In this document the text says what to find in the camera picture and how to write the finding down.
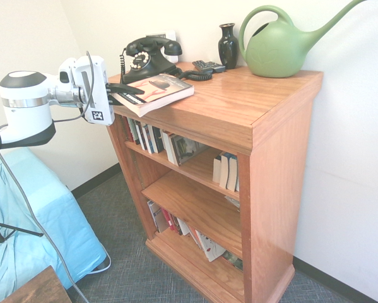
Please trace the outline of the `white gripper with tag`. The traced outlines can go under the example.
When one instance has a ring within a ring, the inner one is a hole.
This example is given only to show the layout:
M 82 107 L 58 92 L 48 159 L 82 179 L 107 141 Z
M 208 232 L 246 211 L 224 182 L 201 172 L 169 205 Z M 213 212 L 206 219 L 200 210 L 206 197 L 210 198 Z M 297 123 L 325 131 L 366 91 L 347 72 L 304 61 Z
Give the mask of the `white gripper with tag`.
M 123 105 L 121 95 L 142 95 L 145 92 L 122 83 L 108 83 L 105 61 L 100 56 L 82 56 L 72 67 L 76 86 L 81 87 L 85 97 L 85 119 L 90 123 L 109 126 L 114 121 L 113 105 Z

